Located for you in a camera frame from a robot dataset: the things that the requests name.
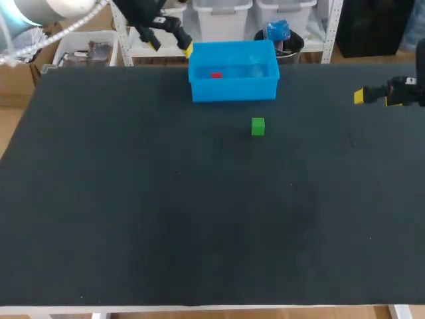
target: wooden floor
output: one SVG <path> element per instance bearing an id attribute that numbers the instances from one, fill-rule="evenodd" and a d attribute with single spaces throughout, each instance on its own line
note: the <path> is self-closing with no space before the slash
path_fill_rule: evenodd
<path id="1" fill-rule="evenodd" d="M 320 62 L 320 54 L 303 54 L 301 62 Z M 344 59 L 336 49 L 332 63 L 414 62 L 414 54 Z M 0 108 L 0 157 L 16 128 L 23 110 Z M 425 319 L 425 306 L 411 306 L 413 319 Z M 158 312 L 114 314 L 113 319 L 390 319 L 386 306 L 338 308 L 291 308 L 278 310 L 229 310 L 201 312 Z M 0 316 L 0 319 L 28 319 L 26 316 Z M 90 319 L 90 315 L 75 315 L 74 319 Z"/>

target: red block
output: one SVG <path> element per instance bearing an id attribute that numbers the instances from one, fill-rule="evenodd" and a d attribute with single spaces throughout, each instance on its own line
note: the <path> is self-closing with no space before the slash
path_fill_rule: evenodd
<path id="1" fill-rule="evenodd" d="M 223 78 L 222 72 L 211 73 L 211 78 Z"/>

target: green cube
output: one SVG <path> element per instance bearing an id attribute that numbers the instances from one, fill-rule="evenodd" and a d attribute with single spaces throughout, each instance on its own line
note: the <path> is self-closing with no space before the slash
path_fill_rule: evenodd
<path id="1" fill-rule="evenodd" d="M 266 123 L 264 118 L 252 118 L 252 136 L 264 136 Z"/>

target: white cable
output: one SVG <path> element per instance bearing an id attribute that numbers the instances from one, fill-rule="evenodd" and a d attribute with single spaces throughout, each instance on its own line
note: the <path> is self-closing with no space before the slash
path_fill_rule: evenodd
<path id="1" fill-rule="evenodd" d="M 15 66 L 17 61 L 14 59 L 15 48 L 13 46 L 13 40 L 9 32 L 9 28 L 7 27 L 6 20 L 3 17 L 3 14 L 1 13 L 1 11 L 0 11 L 0 27 L 3 30 L 3 35 L 5 36 L 5 40 L 7 43 L 7 52 L 8 53 L 12 52 L 11 54 L 5 57 L 5 62 L 8 62 L 10 66 Z"/>
<path id="2" fill-rule="evenodd" d="M 15 64 L 16 64 L 16 60 L 14 58 L 26 55 L 26 54 L 34 51 L 34 50 L 37 51 L 39 49 L 42 49 L 44 47 L 51 45 L 52 43 L 54 43 L 56 41 L 59 41 L 60 39 L 62 39 L 66 35 L 70 34 L 71 32 L 74 32 L 76 29 L 80 28 L 81 26 L 85 25 L 88 21 L 93 19 L 93 17 L 95 15 L 97 15 L 106 5 L 108 5 L 109 2 L 110 2 L 110 0 L 101 0 L 87 16 L 78 20 L 73 25 L 70 25 L 65 30 L 55 34 L 53 37 L 50 37 L 50 38 L 44 40 L 43 42 L 37 43 L 37 44 L 35 44 L 31 47 L 21 49 L 21 50 L 15 52 L 15 53 L 12 53 L 8 56 L 0 58 L 0 65 L 5 64 L 6 62 L 10 63 L 10 62 L 13 62 L 13 61 L 15 61 Z M 5 34 L 5 37 L 6 37 L 8 52 L 14 52 L 13 42 L 11 40 L 9 30 L 7 28 L 7 25 L 6 25 L 6 21 L 3 19 L 3 16 L 1 14 L 0 14 L 0 27 L 3 29 L 3 33 Z"/>

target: white plastic storage bin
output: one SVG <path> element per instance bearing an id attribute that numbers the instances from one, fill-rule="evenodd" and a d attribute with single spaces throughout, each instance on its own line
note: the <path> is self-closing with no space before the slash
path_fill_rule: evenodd
<path id="1" fill-rule="evenodd" d="M 252 0 L 193 0 L 202 42 L 243 41 Z"/>
<path id="2" fill-rule="evenodd" d="M 290 29 L 299 36 L 306 33 L 311 8 L 317 0 L 256 0 L 258 28 L 263 29 L 266 23 L 286 20 Z"/>
<path id="3" fill-rule="evenodd" d="M 167 0 L 163 7 L 162 14 L 169 17 L 179 18 L 181 24 L 183 25 L 183 13 L 185 12 L 186 8 L 187 5 L 178 2 L 178 0 Z M 171 33 L 167 33 L 164 30 L 158 29 L 153 29 L 153 32 L 161 43 L 161 47 L 166 48 L 177 45 L 177 40 Z"/>
<path id="4" fill-rule="evenodd" d="M 117 65 L 118 55 L 118 33 L 116 31 L 94 31 L 94 32 L 71 32 L 66 35 L 59 44 L 54 56 L 53 64 L 58 65 L 65 53 L 76 51 L 88 51 L 88 43 L 107 42 L 112 47 L 112 55 L 109 66 Z"/>

